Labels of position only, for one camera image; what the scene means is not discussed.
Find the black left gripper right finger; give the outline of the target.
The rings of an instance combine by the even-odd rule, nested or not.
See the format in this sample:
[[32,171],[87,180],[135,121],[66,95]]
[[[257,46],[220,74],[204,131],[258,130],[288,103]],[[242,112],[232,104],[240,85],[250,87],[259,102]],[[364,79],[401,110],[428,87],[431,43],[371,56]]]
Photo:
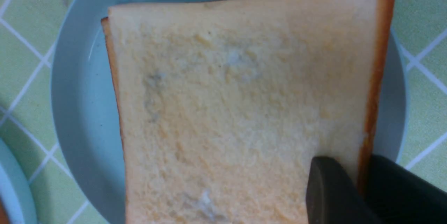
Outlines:
[[445,224],[447,194],[395,162],[372,155],[365,200],[384,224]]

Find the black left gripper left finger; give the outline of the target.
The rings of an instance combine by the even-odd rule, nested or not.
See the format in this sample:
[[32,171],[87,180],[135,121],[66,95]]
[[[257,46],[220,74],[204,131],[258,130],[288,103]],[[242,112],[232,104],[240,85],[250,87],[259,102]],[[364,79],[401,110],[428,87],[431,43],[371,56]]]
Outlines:
[[310,224],[381,224],[345,169],[331,157],[313,157],[306,190]]

